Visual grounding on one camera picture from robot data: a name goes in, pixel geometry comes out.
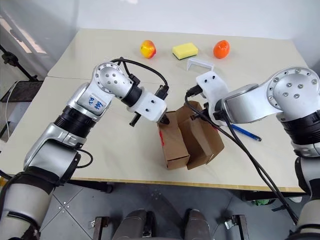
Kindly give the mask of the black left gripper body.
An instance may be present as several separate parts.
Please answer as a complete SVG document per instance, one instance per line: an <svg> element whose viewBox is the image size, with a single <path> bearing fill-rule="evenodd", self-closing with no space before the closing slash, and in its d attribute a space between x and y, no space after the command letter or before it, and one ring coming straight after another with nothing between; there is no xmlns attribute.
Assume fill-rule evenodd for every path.
<svg viewBox="0 0 320 240"><path fill-rule="evenodd" d="M135 112L135 116L134 118L131 120L131 122L129 123L129 125L131 127L134 127L136 125L136 123L138 122L138 120L140 119L141 115L138 112Z"/></svg>

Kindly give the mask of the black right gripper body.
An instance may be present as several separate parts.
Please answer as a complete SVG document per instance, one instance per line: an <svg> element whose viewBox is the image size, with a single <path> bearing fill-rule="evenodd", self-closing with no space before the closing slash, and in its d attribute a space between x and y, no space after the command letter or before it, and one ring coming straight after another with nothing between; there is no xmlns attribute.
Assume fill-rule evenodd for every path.
<svg viewBox="0 0 320 240"><path fill-rule="evenodd" d="M201 104L197 101L191 101L190 104L201 114L198 114L196 112L194 112L191 116L190 119L192 121L196 120L196 119L201 119L203 121L209 120L210 122L212 122L210 115L209 115L209 104L206 102L203 107L201 106Z"/></svg>

